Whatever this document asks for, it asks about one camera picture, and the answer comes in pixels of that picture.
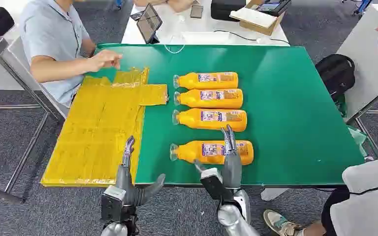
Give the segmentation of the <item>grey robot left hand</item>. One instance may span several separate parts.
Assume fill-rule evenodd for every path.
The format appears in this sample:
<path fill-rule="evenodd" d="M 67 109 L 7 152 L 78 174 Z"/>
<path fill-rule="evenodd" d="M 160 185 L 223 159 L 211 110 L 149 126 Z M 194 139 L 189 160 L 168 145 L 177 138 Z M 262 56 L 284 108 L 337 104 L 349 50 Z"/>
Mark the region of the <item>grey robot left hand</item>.
<path fill-rule="evenodd" d="M 122 163 L 118 167 L 116 175 L 117 188 L 123 189 L 125 193 L 124 205 L 125 206 L 142 206 L 149 198 L 155 195 L 163 186 L 165 181 L 165 174 L 160 174 L 156 181 L 146 187 L 135 187 L 132 183 L 132 176 L 130 172 L 131 167 L 131 155 L 134 151 L 135 138 L 131 135 L 125 144 L 125 150 L 123 153 Z"/>

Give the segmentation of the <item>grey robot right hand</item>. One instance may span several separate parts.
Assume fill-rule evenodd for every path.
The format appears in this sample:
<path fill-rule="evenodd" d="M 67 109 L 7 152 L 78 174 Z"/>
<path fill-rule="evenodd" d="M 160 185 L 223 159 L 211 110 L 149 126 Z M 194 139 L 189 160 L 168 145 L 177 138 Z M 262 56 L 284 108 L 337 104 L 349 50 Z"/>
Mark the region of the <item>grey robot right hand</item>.
<path fill-rule="evenodd" d="M 196 169 L 201 174 L 201 183 L 208 192 L 222 192 L 226 189 L 239 189 L 241 187 L 242 164 L 241 156 L 237 150 L 234 132 L 228 124 L 221 129 L 224 135 L 224 166 L 221 171 L 206 169 L 200 161 L 195 160 Z"/>

